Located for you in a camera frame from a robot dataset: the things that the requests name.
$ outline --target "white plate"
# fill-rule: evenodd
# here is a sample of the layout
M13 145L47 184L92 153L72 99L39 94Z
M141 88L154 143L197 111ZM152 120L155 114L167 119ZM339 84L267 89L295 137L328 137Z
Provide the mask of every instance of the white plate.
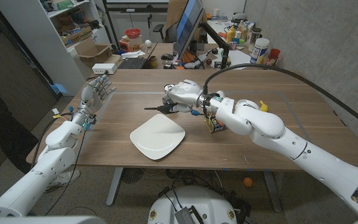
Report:
M185 137L185 130L162 114L150 118L129 136L136 148L150 159L168 155Z

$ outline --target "keyboard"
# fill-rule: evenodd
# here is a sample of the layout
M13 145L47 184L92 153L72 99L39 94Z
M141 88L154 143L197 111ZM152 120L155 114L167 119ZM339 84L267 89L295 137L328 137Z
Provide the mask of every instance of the keyboard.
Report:
M118 69L142 69L146 61L147 58L126 58Z

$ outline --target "white cable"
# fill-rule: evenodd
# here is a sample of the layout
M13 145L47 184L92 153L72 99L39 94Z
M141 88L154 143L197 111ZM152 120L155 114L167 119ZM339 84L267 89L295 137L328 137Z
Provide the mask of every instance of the white cable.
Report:
M214 171L215 171L216 177L218 177L219 183L221 183L221 187L223 188L223 185L222 185L221 179L218 176L218 173L216 172L216 170L214 170Z

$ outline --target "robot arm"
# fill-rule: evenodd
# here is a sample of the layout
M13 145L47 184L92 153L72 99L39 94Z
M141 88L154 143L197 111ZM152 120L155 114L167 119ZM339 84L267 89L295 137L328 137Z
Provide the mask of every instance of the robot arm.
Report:
M239 100L234 106L234 100L221 91L203 95L202 88L190 80L166 90L163 103L190 111L193 107L202 107L206 116L215 115L234 133L249 135L255 144L291 159L358 214L358 167L299 137L286 128L277 115L260 111L257 104L249 100Z
M44 193L49 183L76 160L74 148L90 124L96 122L94 113L102 101L116 88L108 90L111 82L106 75L98 77L84 87L78 111L71 121L65 121L46 138L47 146L38 158L38 163L23 178L0 197L0 217L24 217Z

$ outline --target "white device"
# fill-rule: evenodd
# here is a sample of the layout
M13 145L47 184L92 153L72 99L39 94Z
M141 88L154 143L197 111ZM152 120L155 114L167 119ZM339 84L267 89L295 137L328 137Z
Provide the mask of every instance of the white device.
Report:
M92 67L93 73L95 75L105 75L105 74L114 74L117 70L117 65L115 63L96 63Z

